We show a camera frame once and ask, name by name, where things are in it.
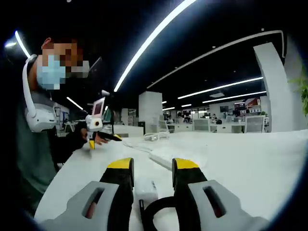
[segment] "led light strip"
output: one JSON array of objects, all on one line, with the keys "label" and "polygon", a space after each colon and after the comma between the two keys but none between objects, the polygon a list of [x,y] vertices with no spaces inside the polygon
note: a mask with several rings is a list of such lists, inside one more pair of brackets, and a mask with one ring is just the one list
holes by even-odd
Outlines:
[{"label": "led light strip", "polygon": [[230,96],[230,97],[221,98],[221,99],[216,99],[216,100],[203,101],[202,103],[209,103],[209,102],[215,102],[215,101],[220,101],[220,100],[233,99],[233,98],[243,97],[243,96],[247,96],[247,95],[256,95],[256,94],[262,94],[262,93],[266,93],[266,90],[265,90],[265,91],[260,91],[260,92],[254,92],[254,93],[244,94],[244,95]]},{"label": "led light strip", "polygon": [[165,110],[171,110],[171,109],[174,109],[175,107],[169,107],[169,108],[164,108],[163,111]]},{"label": "led light strip", "polygon": [[17,44],[17,42],[9,42],[7,44],[5,44],[5,47],[12,47],[15,46]]},{"label": "led light strip", "polygon": [[240,82],[236,82],[236,83],[231,83],[231,84],[223,85],[223,86],[216,87],[216,88],[202,90],[202,91],[195,92],[195,93],[192,93],[192,94],[180,96],[180,97],[178,97],[178,99],[180,100],[180,99],[183,99],[183,98],[186,98],[186,97],[190,97],[190,96],[193,96],[193,95],[198,95],[198,94],[202,94],[202,93],[213,91],[213,90],[217,90],[217,89],[227,88],[227,87],[238,85],[238,84],[242,84],[242,83],[248,83],[248,82],[252,82],[252,81],[257,81],[257,80],[260,80],[260,79],[263,79],[263,77],[252,78],[252,79],[248,79],[248,80],[244,80],[244,81],[240,81]]},{"label": "led light strip", "polygon": [[211,51],[209,51],[209,52],[207,52],[207,53],[204,53],[203,55],[200,55],[200,56],[198,56],[197,58],[194,58],[193,60],[190,60],[189,62],[183,64],[182,66],[179,66],[177,69],[175,69],[175,70],[171,71],[170,73],[164,75],[164,76],[161,77],[159,80],[155,81],[155,82],[152,83],[150,86],[148,86],[147,89],[149,89],[150,87],[154,86],[156,83],[158,83],[159,81],[161,81],[161,80],[163,80],[164,78],[168,77],[169,75],[172,75],[173,73],[175,73],[175,72],[181,70],[182,68],[184,68],[184,67],[186,67],[186,66],[188,66],[188,65],[190,65],[190,64],[192,64],[192,63],[194,63],[194,62],[196,62],[196,61],[198,61],[198,60],[200,60],[200,59],[202,59],[202,58],[204,58],[204,57],[206,57],[206,56],[208,56],[208,55],[210,55],[210,54],[213,54],[213,53],[215,53],[215,52],[217,52],[217,51],[219,51],[219,50],[222,50],[222,49],[224,49],[224,48],[227,48],[227,47],[232,46],[232,45],[234,45],[234,44],[237,44],[237,43],[239,43],[239,42],[247,41],[247,40],[249,40],[249,39],[254,39],[254,38],[257,38],[257,37],[260,37],[260,36],[272,35],[272,34],[281,34],[281,40],[282,40],[282,57],[284,58],[285,55],[284,55],[284,38],[283,38],[283,31],[282,31],[282,30],[265,31],[265,32],[261,32],[261,33],[254,34],[254,35],[249,35],[249,36],[244,37],[244,38],[240,38],[240,39],[235,40],[235,41],[233,41],[233,42],[229,42],[229,43],[227,43],[227,44],[225,44],[225,45],[223,45],[223,46],[221,46],[221,47],[217,47],[217,48],[215,48],[215,49],[213,49],[213,50],[211,50]]},{"label": "led light strip", "polygon": [[24,51],[24,53],[25,53],[25,55],[27,56],[27,58],[30,58],[30,54],[29,54],[29,52],[26,50],[26,48],[25,48],[23,42],[21,41],[21,39],[20,39],[19,34],[18,34],[17,31],[15,31],[15,37],[16,37],[16,39],[17,39],[17,42],[18,42],[19,46],[20,46],[21,49]]},{"label": "led light strip", "polygon": [[73,104],[75,104],[78,108],[80,108],[81,110],[83,110],[82,107],[80,107],[77,103],[75,103],[75,101],[73,101],[71,98],[67,97],[67,99],[72,102]]},{"label": "led light strip", "polygon": [[192,104],[185,104],[185,105],[182,105],[181,107],[188,107],[188,106],[191,106]]},{"label": "led light strip", "polygon": [[134,66],[136,61],[140,58],[142,53],[147,49],[147,47],[151,44],[151,42],[156,38],[156,36],[182,11],[184,11],[189,5],[194,3],[196,0],[185,0],[180,5],[178,5],[168,16],[155,28],[155,30],[150,34],[150,36],[146,39],[146,41],[142,44],[139,48],[137,53],[129,62],[128,66],[126,67],[125,71],[123,72],[121,78],[119,79],[118,83],[115,86],[114,92],[119,90],[122,82],[130,72],[131,68]]}]

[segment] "small screen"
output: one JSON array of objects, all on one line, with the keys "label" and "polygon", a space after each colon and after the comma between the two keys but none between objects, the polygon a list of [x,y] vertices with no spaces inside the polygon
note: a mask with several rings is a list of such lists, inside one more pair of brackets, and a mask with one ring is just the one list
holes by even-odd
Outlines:
[{"label": "small screen", "polygon": [[94,115],[101,113],[102,104],[103,102],[99,102],[98,104],[96,104],[95,109],[94,109]]},{"label": "small screen", "polygon": [[244,103],[235,103],[234,104],[234,109],[235,110],[245,110],[245,102]]}]

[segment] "white desk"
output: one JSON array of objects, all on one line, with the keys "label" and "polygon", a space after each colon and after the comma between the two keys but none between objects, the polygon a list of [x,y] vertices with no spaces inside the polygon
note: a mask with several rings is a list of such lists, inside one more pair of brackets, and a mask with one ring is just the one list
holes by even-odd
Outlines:
[{"label": "white desk", "polygon": [[235,129],[233,127],[244,127],[245,125],[245,122],[225,122],[222,124],[210,124],[211,127],[215,127],[217,129],[217,133],[235,133]]},{"label": "white desk", "polygon": [[174,132],[181,132],[181,131],[193,131],[192,124],[167,124],[169,129],[174,129]]},{"label": "white desk", "polygon": [[[272,219],[293,191],[305,162],[308,130],[278,133],[219,134],[181,132],[169,140],[148,144],[152,154],[166,160],[189,158],[199,164],[208,180],[217,180],[237,195],[242,208],[252,216]],[[136,141],[139,138],[127,138]],[[107,165],[133,157],[135,181],[149,178],[156,184],[159,198],[173,195],[171,171],[148,159],[147,153],[111,141],[89,151],[88,144],[64,164],[45,192],[35,214],[42,222],[66,209],[66,202],[92,180],[99,180]],[[136,198],[129,229],[142,230]],[[158,230],[179,230],[176,211],[158,212]]]},{"label": "white desk", "polygon": [[142,137],[143,128],[128,125],[114,125],[115,134],[128,134],[128,137]]}]

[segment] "green leaves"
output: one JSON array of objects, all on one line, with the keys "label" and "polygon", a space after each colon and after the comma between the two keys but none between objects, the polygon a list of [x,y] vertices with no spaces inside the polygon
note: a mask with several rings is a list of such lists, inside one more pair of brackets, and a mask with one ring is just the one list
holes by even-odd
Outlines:
[{"label": "green leaves", "polygon": [[303,102],[303,113],[308,117],[308,79],[305,77],[291,79],[289,83],[295,83],[298,85],[297,92],[301,93],[301,99]]}]

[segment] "blue face mask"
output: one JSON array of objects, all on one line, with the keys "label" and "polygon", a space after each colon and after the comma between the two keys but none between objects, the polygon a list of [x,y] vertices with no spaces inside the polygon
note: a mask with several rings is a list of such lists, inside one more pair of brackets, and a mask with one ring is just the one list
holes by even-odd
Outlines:
[{"label": "blue face mask", "polygon": [[48,66],[37,65],[37,82],[45,90],[59,90],[65,83],[65,66],[55,55],[48,55]]}]

